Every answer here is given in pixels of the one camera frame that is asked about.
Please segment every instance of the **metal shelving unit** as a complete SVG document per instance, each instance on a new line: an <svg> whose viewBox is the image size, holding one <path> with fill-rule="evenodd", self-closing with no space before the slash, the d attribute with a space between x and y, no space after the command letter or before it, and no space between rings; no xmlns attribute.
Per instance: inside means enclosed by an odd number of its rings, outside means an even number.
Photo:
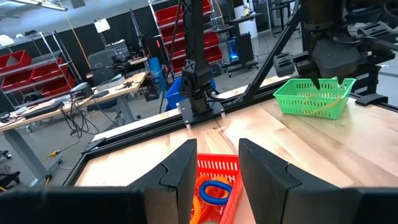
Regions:
<svg viewBox="0 0 398 224"><path fill-rule="evenodd" d="M55 42L56 49L51 48L51 46L49 44L50 39L53 39L53 41ZM44 48L44 49L40 49L36 43L37 41L41 41L41 40L43 40L43 42L46 46L46 48ZM68 85L68 88L71 89L72 86L68 80L68 74L70 74L73 77L75 82L77 82L77 83L82 82L81 76L78 73L76 66L72 62L72 60L69 56L69 53L67 52L62 41L58 38L58 34L56 32L51 32L51 33L39 32L39 33L36 33L33 35L26 36L22 39L16 39L14 44L0 47L0 50L8 49L10 53L13 53L13 51L11 49L12 47L21 45L21 44L25 44L28 42L33 42L33 44L35 45L35 48L38 51L40 56L33 58L32 63L28 66L13 69L8 72L0 73L0 78L2 78L3 81L6 77L9 77L12 75L18 75L18 73L20 73L20 72L33 70L35 68L40 68L40 67L50 65L50 64L54 64L54 65L56 64L58 71L61 74L54 76L54 77L46 78L45 80L40 80L37 82L26 84L24 86L19 86L19 87L13 88L11 90L3 90L1 88L1 91L6 96L7 100L10 102L10 104L12 105L12 107L15 110L18 110L19 108L24 107L24 106L36 105L38 103L41 103L41 102L44 102L47 100L51 100L52 98L62 96L68 92L68 91L64 91L61 93L56 93L51 96L39 98L38 100L23 102L24 97L27 95L31 95L31 94L40 95L41 87L43 84L64 78L66 81L66 84ZM59 61L58 61L59 58L62 58L63 63L59 64Z"/></svg>
<svg viewBox="0 0 398 224"><path fill-rule="evenodd" d="M176 56L173 56L173 58L170 58L170 55L169 55L169 53L168 53L168 50L166 49L166 45L169 45L169 44L171 44L172 43L172 41L171 40L169 40L169 41L164 41L164 37L162 36L162 32L161 32L161 30L162 29L164 29L164 28L168 28L168 27L173 27L174 26L174 22L169 22L169 23L167 23L167 24L163 24L163 25L159 25L158 24L158 22L157 22L157 18L156 18L156 13L155 13L155 9L154 9L154 6L155 5L157 5L157 4L160 4L160 3L163 3L163 2L167 2L168 0L148 0L148 3L149 3L149 7L150 7L150 11L152 12L152 15L153 15L153 17L154 17L154 20L155 20L155 23L156 23L156 27L157 27L157 29L158 29L158 31L159 31L159 35L161 36L161 38L159 38L159 40L161 41L161 44L163 45L163 49L164 49L164 51L165 51L165 53L166 53L166 57L167 57L167 60L168 61L171 61L171 60L175 60L175 59L178 59L178 58L182 58L182 57L185 57L186 56L186 54L182 54L182 55L176 55ZM203 15L205 16L205 15L209 15L211 18L214 18L215 17L215 12L214 12L214 7L213 7L213 1L212 0L209 0L209 2L210 2L210 5L211 5L211 10L210 11L206 11L206 12L203 12ZM213 24L213 21L214 21L214 19L210 19L210 22L208 23L208 24L204 24L204 34L207 34L207 33L210 33L210 32L212 32L213 30L214 30L214 24ZM179 20L178 20L178 24L182 24L182 18L180 18ZM179 41L181 41L181 40L184 40L185 38L184 37L179 37L179 38L176 38L175 40L174 40L174 44L175 43L177 43L177 42L179 42ZM209 47L206 47L205 48L205 50L206 49L210 49L210 48L212 48L212 47L216 47L216 46L218 46L218 47L221 47L221 43L219 42L219 44L216 44L216 45L211 45L211 46L209 46ZM209 62L211 65L212 64L215 64L215 63L220 63L220 62L222 62L223 61L223 59L221 59L221 60L215 60L215 61L212 61L212 62ZM180 75L181 75L181 72L174 72L174 68L173 68L173 65L172 65L172 73L173 73L173 75L174 75L174 77L179 77Z"/></svg>

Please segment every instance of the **workbench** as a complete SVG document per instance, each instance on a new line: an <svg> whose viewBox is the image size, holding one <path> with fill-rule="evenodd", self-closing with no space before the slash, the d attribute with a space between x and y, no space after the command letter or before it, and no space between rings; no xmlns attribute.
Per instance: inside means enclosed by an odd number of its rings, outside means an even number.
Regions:
<svg viewBox="0 0 398 224"><path fill-rule="evenodd" d="M124 95L128 93L137 92L139 90L141 83L144 81L145 77L146 77L145 72L135 74L134 76L124 81L124 83L133 82L131 87L121 89L123 87L122 84L113 88L109 88L108 89L109 93L106 96L103 96L101 98L96 98L94 100L89 99L89 102L87 102L87 99L81 100L79 104L81 105L84 104L84 107L87 107L89 105L94 105L97 103L101 103L116 98L118 101L118 106L122 112L123 118L128 123L131 123L134 121L134 117L129 109L129 106L127 104L127 99L124 97ZM31 106L30 109L28 109L25 113L29 113L34 110L43 108L44 106L48 106L49 104L50 102L48 101L41 103L37 106ZM64 112L70 111L70 105L66 104L63 109ZM53 171L58 166L58 163L61 161L62 158L58 156L57 160L53 163L53 165L49 169L46 169L41 163L40 159L37 158L33 150L25 142L23 137L18 133L18 131L16 131L16 128L25 126L30 123L34 123L36 121L41 121L43 119L59 116L61 114L62 114L61 110L56 110L31 119L20 118L17 121L11 120L6 124L0 123L0 132L4 133L4 136L7 139L8 143L18 153L21 159L26 163L28 168L35 175L35 180L30 184L31 186L38 184L44 178L45 175L51 173L51 171Z"/></svg>
<svg viewBox="0 0 398 224"><path fill-rule="evenodd" d="M264 80L262 86L280 80ZM218 95L229 97L245 86ZM111 138L149 123L177 116L168 111L97 135ZM337 120L282 114L275 99L87 161L75 186L126 186L155 167L187 139L199 153L237 154L248 138L299 168L339 187L398 187L398 114L379 106L362 107L350 98ZM236 223L254 223L246 194Z"/></svg>

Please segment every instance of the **green basket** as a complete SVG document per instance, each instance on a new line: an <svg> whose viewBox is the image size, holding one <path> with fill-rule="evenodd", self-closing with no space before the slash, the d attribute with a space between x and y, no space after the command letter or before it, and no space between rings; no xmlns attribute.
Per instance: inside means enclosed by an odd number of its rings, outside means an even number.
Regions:
<svg viewBox="0 0 398 224"><path fill-rule="evenodd" d="M337 119L347 104L354 78L346 78L342 85L337 79L319 79L317 90L309 78L293 78L280 87L274 96L280 110L286 114L299 114Z"/></svg>

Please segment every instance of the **wooden table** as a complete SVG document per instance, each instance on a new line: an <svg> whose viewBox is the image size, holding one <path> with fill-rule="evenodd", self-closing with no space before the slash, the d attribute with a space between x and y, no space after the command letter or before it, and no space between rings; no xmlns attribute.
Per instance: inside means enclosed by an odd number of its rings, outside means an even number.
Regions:
<svg viewBox="0 0 398 224"><path fill-rule="evenodd" d="M169 111L147 122L176 114ZM98 138L120 130L99 134ZM225 119L213 119L191 130L181 129L92 159L75 185L128 185L191 138L197 138L198 152L214 154L237 154L239 139L248 138L339 187L398 187L398 115L377 106L358 106L354 99L349 99L337 120L282 114L275 99L268 100L227 114ZM246 194L235 222L254 223Z"/></svg>
<svg viewBox="0 0 398 224"><path fill-rule="evenodd" d="M133 82L132 87L130 88L124 88L120 89L123 87L123 85L119 85L113 88L109 88L108 91L109 93L101 98L97 98L95 100L82 100L80 104L85 104L85 107L89 105L93 105L96 103L101 103L106 100L110 99L117 99L118 101L118 106L120 107L123 118L127 120L127 122L132 122L133 117L131 114L131 111L128 107L127 101L125 97L123 97L125 94L132 93L138 91L141 83L145 79L145 72L135 74L133 77L130 77L126 79L124 82ZM37 110L39 108L43 108L44 106L48 106L50 102L44 102L41 103L37 106L31 107L31 109L27 110L25 113L29 113L31 111ZM64 111L70 111L70 105L66 104L64 106ZM41 179L45 175L49 173L49 170L53 170L54 168L57 167L57 162L61 159L60 157L57 158L57 160L54 162L54 165L50 167L50 169L46 169L43 164L40 162L40 160L37 158L37 156L34 154L33 150L29 147L29 145L25 142L23 137L16 131L15 129L21 126L25 126L30 123L34 123L36 121L40 121L46 118L51 118L54 116L61 115L62 112L60 110L56 110L47 114L43 114L31 119L25 119L21 118L18 119L17 121L11 120L7 124L0 123L0 131L4 133L4 137L7 139L11 147L18 153L18 155L21 157L21 159L26 163L28 168L33 172L35 175L36 179L31 183L31 185L35 185L40 182Z"/></svg>

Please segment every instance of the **black aluminum frame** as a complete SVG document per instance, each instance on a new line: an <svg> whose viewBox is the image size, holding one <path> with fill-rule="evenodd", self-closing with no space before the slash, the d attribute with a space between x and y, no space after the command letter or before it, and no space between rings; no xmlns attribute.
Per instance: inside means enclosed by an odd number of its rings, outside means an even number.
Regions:
<svg viewBox="0 0 398 224"><path fill-rule="evenodd" d="M283 31L279 41L272 49L266 62L262 66L256 78L254 79L254 83L250 84L246 88L246 91L244 93L225 99L221 102L222 105L225 107L225 112L227 114L251 105L255 105L256 103L270 100L274 97L273 94L275 93L275 91L277 91L288 80L290 80L291 78L300 78L299 76L291 77L259 88L262 81L265 79L265 77L272 68L273 65L272 59L274 58L274 56L281 53L287 41L289 40L290 36L293 34L295 28L300 24L301 13L302 11L300 10L300 8L298 8L296 9L296 13L292 14L292 16L289 19L290 21L289 25ZM304 39L309 37L308 34L304 33L303 36ZM305 46L307 41L303 40L302 43L303 43L303 49L306 49ZM359 99L361 96L356 94L351 94L351 97L354 99ZM398 112L398 107L388 105L387 103L376 103L374 105L396 113ZM201 119L199 119L196 122L196 124L206 122L214 118L216 117L213 115L202 116ZM91 159L112 153L114 151L118 151L120 149L124 149L125 147L128 146L139 144L140 142L148 141L153 138L172 133L174 131L183 128L186 128L186 125L183 122L182 115L176 115L170 118L163 119L158 122L148 124L146 126L137 129L127 131L117 136L113 136L107 139L99 139L95 142L91 142L82 152L82 156L75 164L69 176L63 183L63 186L74 185L78 180L79 176L81 175L81 173L83 172L84 168L86 167L87 162Z"/></svg>

